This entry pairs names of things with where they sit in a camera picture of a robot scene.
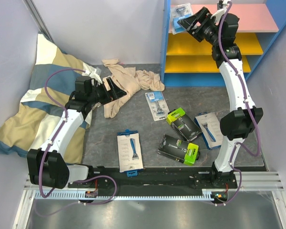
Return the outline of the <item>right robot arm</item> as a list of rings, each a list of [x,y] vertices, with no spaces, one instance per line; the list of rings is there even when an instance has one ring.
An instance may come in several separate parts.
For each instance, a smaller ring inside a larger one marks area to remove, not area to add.
[[[212,58],[219,69],[228,92],[230,112],[220,120],[223,141],[219,155],[203,181],[218,188],[224,183],[235,182],[234,161],[240,147],[252,132],[260,139],[257,124],[263,117],[263,109],[256,107],[250,96],[243,73],[243,61],[239,47],[235,43],[239,18],[229,13],[232,2],[221,0],[218,10],[212,14],[202,7],[196,14],[178,20],[198,42],[203,40],[212,45]]]

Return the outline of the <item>blue blister razor pack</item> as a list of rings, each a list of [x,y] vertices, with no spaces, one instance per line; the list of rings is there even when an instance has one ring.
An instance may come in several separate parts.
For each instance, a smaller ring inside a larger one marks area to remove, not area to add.
[[[178,33],[184,32],[185,29],[181,27],[177,22],[179,20],[186,19],[192,15],[193,15],[193,10],[189,2],[185,4],[171,6],[170,23],[171,23],[172,34],[176,35]]]

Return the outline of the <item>white box blue razor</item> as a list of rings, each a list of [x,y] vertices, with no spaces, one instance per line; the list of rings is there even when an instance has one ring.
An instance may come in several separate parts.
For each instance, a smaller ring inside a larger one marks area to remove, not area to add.
[[[137,130],[126,129],[117,133],[120,173],[127,177],[138,176],[143,167],[140,138]]]

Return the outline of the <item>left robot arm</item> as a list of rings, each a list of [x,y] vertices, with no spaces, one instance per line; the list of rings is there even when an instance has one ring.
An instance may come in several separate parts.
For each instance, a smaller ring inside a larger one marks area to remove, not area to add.
[[[63,156],[94,105],[105,105],[126,95],[110,77],[106,78],[105,83],[99,83],[89,76],[79,77],[52,134],[38,149],[30,149],[27,154],[31,183],[40,188],[59,189],[75,181],[84,187],[93,186],[95,176],[89,172],[89,166],[66,163]]]

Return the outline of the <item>clear blister razor pack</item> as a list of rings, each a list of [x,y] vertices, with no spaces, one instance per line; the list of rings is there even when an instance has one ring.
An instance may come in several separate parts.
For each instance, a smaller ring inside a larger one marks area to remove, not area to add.
[[[161,91],[145,93],[147,103],[153,116],[154,121],[166,119],[169,108]]]

